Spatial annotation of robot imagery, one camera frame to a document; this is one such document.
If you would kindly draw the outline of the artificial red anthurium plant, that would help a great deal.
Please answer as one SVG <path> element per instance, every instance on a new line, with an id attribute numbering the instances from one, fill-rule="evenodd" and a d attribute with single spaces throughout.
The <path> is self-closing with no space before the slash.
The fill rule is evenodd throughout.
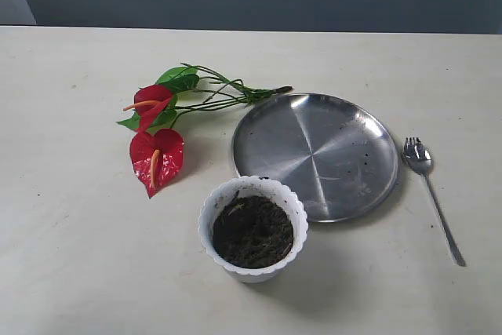
<path id="1" fill-rule="evenodd" d="M 292 90 L 291 86 L 253 88 L 240 78 L 230 79 L 212 68 L 187 63 L 139 88 L 133 102 L 123 108 L 133 114 L 117 123 L 134 132 L 129 157 L 147 196 L 152 198 L 170 184 L 184 166 L 184 138 L 175 130 L 182 116 L 250 106 Z"/>

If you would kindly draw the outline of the white scalloped flower pot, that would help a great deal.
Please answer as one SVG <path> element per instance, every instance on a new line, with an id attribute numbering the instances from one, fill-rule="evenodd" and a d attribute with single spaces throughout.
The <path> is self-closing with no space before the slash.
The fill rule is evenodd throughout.
<path id="1" fill-rule="evenodd" d="M 213 224 L 232 199 L 258 195 L 278 205 L 293 226 L 293 241 L 288 253 L 277 263 L 264 268 L 248 269 L 233 265 L 222 258 L 213 246 Z M 198 235 L 206 254 L 239 282 L 255 284 L 274 278 L 288 266 L 304 247 L 308 223 L 304 204 L 288 186 L 268 177 L 242 176 L 233 178 L 211 192 L 198 217 Z"/>

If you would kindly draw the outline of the stainless steel spork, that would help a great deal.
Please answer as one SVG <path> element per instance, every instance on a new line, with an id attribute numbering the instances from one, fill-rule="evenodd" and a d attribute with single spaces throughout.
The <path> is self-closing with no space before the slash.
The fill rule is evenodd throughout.
<path id="1" fill-rule="evenodd" d="M 466 260 L 464 259 L 453 237 L 453 233 L 449 228 L 448 222 L 444 216 L 437 195 L 435 193 L 435 189 L 433 188 L 430 180 L 430 174 L 434 168 L 434 163 L 430 152 L 418 137 L 407 137 L 403 146 L 403 155 L 408 167 L 414 173 L 423 177 L 432 202 L 434 203 L 435 210 L 438 215 L 441 228 L 446 237 L 446 242 L 452 258 L 458 266 L 465 268 L 467 266 Z"/>

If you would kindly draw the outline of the dark potting soil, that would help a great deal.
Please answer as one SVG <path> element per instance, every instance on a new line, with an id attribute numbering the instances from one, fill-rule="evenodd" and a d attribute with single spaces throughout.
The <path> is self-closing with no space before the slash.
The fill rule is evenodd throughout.
<path id="1" fill-rule="evenodd" d="M 213 223 L 213 247 L 228 263 L 247 269 L 271 266 L 293 246 L 286 212 L 262 196 L 234 197 Z"/>

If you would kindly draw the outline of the round stainless steel plate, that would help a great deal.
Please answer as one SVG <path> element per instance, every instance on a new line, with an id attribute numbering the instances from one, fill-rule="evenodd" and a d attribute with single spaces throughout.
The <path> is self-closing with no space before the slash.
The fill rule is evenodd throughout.
<path id="1" fill-rule="evenodd" d="M 238 175 L 288 186 L 310 222 L 364 216 L 398 180 L 398 151 L 387 128 L 362 107 L 325 94 L 258 104 L 238 123 L 231 151 Z"/>

